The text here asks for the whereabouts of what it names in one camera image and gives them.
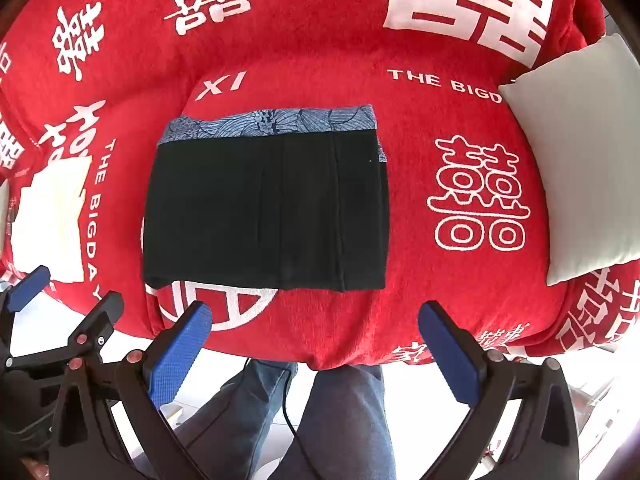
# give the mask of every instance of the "blue gripper pad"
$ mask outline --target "blue gripper pad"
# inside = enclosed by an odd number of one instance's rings
[[[149,397],[156,409],[174,401],[210,333],[211,310],[201,303],[151,372]]]
[[[476,406],[480,401],[478,370],[430,302],[420,308],[418,329],[456,400]]]
[[[42,265],[39,266],[9,291],[9,298],[6,303],[7,310],[9,312],[20,312],[43,288],[49,285],[50,279],[49,269]]]

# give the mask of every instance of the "bolt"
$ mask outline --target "bolt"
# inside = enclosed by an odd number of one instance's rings
[[[71,359],[71,361],[69,361],[69,368],[71,368],[72,370],[78,370],[78,368],[82,367],[82,364],[84,364],[84,361],[81,357],[74,357],[73,359]]]
[[[494,363],[504,361],[504,355],[502,355],[502,352],[498,352],[493,348],[487,351],[486,356],[489,358],[489,361],[493,361]]]
[[[127,361],[130,363],[138,363],[142,361],[142,358],[145,356],[145,353],[142,350],[132,350],[127,354]]]
[[[545,364],[551,368],[552,370],[559,370],[560,369],[560,363],[558,361],[556,361],[553,358],[549,358],[545,361]]]

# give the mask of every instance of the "blue patterned waistband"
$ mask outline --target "blue patterned waistband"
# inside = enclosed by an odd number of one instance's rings
[[[158,145],[176,140],[222,137],[262,137],[317,132],[375,130],[378,124],[371,105],[353,108],[280,108],[256,110],[214,121],[181,116],[171,121]],[[386,162],[378,140],[378,158]]]

